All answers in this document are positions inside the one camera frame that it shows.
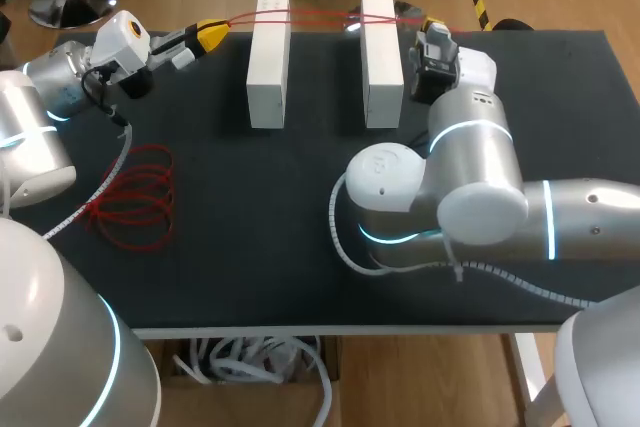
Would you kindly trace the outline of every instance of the red wire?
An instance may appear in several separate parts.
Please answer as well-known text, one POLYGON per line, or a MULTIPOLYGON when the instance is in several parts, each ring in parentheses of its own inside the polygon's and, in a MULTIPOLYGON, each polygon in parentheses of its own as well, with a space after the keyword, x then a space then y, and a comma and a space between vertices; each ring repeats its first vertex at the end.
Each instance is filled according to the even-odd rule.
MULTIPOLYGON (((371 22, 359 22, 361 24, 393 24, 396 20, 374 20, 371 22)), ((234 22, 231 26, 236 25, 248 25, 248 24, 291 24, 291 25, 343 25, 344 22, 340 20, 247 20, 242 22, 234 22)))
POLYGON ((234 25, 243 25, 243 24, 295 24, 295 25, 342 25, 343 21, 338 20, 250 20, 243 22, 236 22, 238 19, 242 19, 244 17, 253 17, 258 14, 273 14, 273 13, 289 13, 293 15, 323 15, 326 17, 346 17, 353 18, 358 17, 360 19, 363 18, 372 18, 372 19, 381 19, 376 21, 362 21, 363 24, 384 24, 384 23, 409 23, 409 24, 422 24, 422 19, 414 19, 414 18, 396 18, 389 17, 385 15, 374 15, 374 14, 361 14, 361 13, 352 13, 352 12, 335 12, 335 11, 322 11, 322 10, 300 10, 300 9, 273 9, 273 10, 262 10, 260 12, 247 12, 244 14, 236 15, 231 17, 227 23, 230 27, 234 25))
MULTIPOLYGON (((87 228, 95 225, 107 240, 121 249, 144 252, 159 249, 173 234, 174 184, 173 157, 169 149, 158 144, 136 147, 129 152, 127 161, 141 152, 160 153, 167 157, 168 163, 144 163, 124 169, 84 213, 89 214, 87 228), (165 224, 166 230, 151 243, 131 244, 114 235, 115 227, 129 231, 157 224, 165 224)), ((103 182, 114 165, 115 161, 107 169, 103 182)))

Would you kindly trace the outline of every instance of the chair base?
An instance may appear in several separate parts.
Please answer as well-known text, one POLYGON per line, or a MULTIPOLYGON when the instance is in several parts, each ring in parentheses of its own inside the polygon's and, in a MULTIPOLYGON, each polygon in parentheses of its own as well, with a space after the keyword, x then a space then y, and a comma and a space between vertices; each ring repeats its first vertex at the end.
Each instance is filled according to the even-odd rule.
POLYGON ((33 0, 29 17, 52 29, 73 29, 93 24, 111 14, 118 0, 33 0))

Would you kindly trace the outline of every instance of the white foam block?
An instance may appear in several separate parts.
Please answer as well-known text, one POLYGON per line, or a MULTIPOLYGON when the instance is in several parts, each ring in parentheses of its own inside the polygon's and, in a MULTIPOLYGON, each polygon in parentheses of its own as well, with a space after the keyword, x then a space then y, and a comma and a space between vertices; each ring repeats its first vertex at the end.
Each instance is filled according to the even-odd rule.
MULTIPOLYGON (((395 18, 393 0, 362 0, 362 13, 395 18)), ((404 77, 395 23, 363 17, 360 29, 362 95, 367 128, 396 128, 400 122, 404 77)))
MULTIPOLYGON (((256 12, 289 9, 289 0, 258 0, 256 12)), ((288 12, 257 14, 258 21, 288 21, 288 12)), ((254 129, 282 129, 287 100, 291 24, 255 24, 247 72, 254 129)))

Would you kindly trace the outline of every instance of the floor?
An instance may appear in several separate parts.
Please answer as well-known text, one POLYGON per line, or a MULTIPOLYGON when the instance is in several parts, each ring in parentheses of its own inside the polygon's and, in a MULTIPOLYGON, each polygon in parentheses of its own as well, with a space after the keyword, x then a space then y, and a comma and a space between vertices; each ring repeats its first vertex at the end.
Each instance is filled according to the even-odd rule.
MULTIPOLYGON (((479 30, 472 0, 404 0, 456 30, 479 30)), ((18 56, 50 49, 57 32, 32 23, 29 0, 2 11, 14 22, 18 56)), ((359 0, 291 0, 294 8, 350 9, 359 0)), ((495 24, 518 18, 536 29, 604 30, 636 96, 640 97, 640 0, 484 0, 495 24)), ((149 30, 173 30, 203 18, 252 11, 255 0, 121 0, 149 30)), ((90 27, 94 30, 100 24, 90 27)), ((538 337, 548 373, 553 335, 538 337)), ((334 385, 331 426, 515 426, 518 394, 497 335, 348 337, 342 339, 341 379, 334 385)), ((165 385, 160 425, 310 425, 321 391, 315 384, 215 387, 203 391, 184 380, 165 385)))

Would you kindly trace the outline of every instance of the black table mat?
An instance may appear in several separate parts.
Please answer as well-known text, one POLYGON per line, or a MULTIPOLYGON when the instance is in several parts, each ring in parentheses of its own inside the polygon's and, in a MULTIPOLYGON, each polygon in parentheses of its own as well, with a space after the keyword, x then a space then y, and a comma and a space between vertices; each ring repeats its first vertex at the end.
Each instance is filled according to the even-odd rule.
MULTIPOLYGON (((457 39, 498 65, 496 92, 525 180, 601 177, 640 184, 640 111, 603 33, 491 32, 457 39)), ((411 36, 401 38, 407 86, 411 42, 411 36)), ((361 148, 411 139, 426 126, 426 109, 405 95, 399 129, 365 130, 358 36, 295 33, 285 129, 252 130, 245 91, 250 43, 250 34, 230 34, 184 71, 160 69, 155 90, 144 99, 119 103, 134 127, 134 145, 162 143, 175 156, 171 244, 155 253, 121 251, 86 231, 84 222, 52 241, 126 323, 525 326, 559 324, 574 313, 480 272, 467 271, 456 284, 448 269, 368 278, 343 265, 327 225, 334 182, 361 148)), ((13 212, 39 232, 88 198, 121 148, 118 129, 97 111, 58 127, 78 180, 57 198, 13 212)), ((352 219, 343 209, 338 215, 346 250, 362 258, 352 219)), ((638 262, 500 267, 591 300, 640 284, 638 262)))

